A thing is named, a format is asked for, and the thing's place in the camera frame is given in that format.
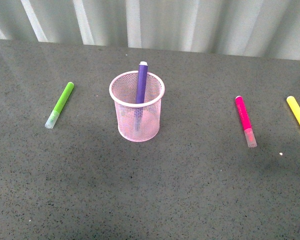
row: green marker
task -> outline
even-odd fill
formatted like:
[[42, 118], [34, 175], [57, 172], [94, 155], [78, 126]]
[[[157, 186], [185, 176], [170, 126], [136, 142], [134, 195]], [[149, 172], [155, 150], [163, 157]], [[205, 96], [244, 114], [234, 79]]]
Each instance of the green marker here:
[[57, 121], [62, 109], [64, 108], [74, 87], [75, 87], [75, 85], [73, 82], [68, 82], [68, 84], [66, 85], [65, 89], [63, 90], [63, 93], [61, 94], [58, 102], [56, 103], [54, 109], [52, 110], [48, 120], [46, 121], [46, 123], [44, 125], [47, 129], [54, 128], [54, 125], [56, 124], [56, 121]]

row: marker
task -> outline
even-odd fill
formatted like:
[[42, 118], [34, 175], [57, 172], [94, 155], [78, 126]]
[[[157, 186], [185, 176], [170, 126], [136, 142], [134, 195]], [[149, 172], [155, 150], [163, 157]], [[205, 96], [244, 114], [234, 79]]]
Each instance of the marker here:
[[68, 82], [68, 84], [66, 85], [65, 89], [63, 90], [63, 93], [61, 94], [58, 102], [54, 106], [54, 109], [52, 110], [48, 120], [44, 125], [47, 129], [53, 129], [74, 87], [75, 85], [73, 84], [73, 82]]
[[300, 106], [297, 103], [296, 99], [293, 96], [288, 96], [286, 98], [287, 103], [289, 104], [296, 120], [298, 121], [300, 125]]
[[242, 122], [242, 127], [245, 134], [246, 142], [248, 143], [249, 148], [255, 148], [257, 146], [256, 138], [252, 130], [248, 112], [245, 106], [244, 99], [242, 96], [237, 96], [235, 98], [236, 107]]
[[[136, 96], [135, 96], [136, 104], [143, 104], [145, 102], [147, 73], [148, 73], [148, 64], [145, 61], [141, 61], [139, 64], [138, 82], [136, 87]], [[142, 115], [143, 115], [143, 109], [137, 108], [134, 112], [134, 116], [136, 120], [135, 129], [137, 131], [140, 128]]]
[[147, 62], [141, 61], [139, 64], [138, 84], [136, 88], [136, 97], [135, 97], [136, 104], [143, 104], [145, 101], [147, 72], [148, 72]]

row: pink mesh pen holder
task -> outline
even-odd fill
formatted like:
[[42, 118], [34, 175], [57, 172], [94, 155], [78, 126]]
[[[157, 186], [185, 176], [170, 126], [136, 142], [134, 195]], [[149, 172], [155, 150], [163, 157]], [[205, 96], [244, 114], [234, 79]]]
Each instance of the pink mesh pen holder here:
[[138, 71], [128, 71], [112, 80], [109, 92], [115, 104], [119, 133], [132, 142], [144, 142], [159, 131], [165, 85], [158, 76], [148, 72], [144, 103], [136, 104], [137, 85]]

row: purple marker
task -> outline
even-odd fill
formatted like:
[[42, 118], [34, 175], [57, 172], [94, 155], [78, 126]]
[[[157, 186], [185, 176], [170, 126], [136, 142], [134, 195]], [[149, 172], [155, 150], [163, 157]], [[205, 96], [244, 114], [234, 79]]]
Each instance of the purple marker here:
[[[139, 64], [139, 73], [138, 73], [138, 83], [136, 87], [136, 104], [143, 104], [145, 102], [145, 93], [146, 93], [146, 83], [147, 83], [147, 72], [148, 72], [148, 64], [145, 61], [141, 61]], [[134, 112], [135, 116], [135, 130], [139, 131], [141, 118], [143, 115], [142, 108], [136, 108]]]
[[145, 102], [147, 72], [148, 72], [147, 62], [141, 61], [139, 64], [138, 85], [136, 88], [136, 97], [135, 97], [136, 104], [143, 104]]

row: yellow marker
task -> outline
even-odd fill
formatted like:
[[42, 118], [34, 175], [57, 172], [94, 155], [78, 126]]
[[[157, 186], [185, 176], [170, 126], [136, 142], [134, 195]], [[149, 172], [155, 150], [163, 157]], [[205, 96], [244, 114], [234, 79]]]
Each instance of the yellow marker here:
[[296, 99], [293, 96], [288, 96], [286, 98], [286, 101], [288, 102], [295, 118], [297, 119], [297, 121], [300, 124], [300, 106], [297, 103]]

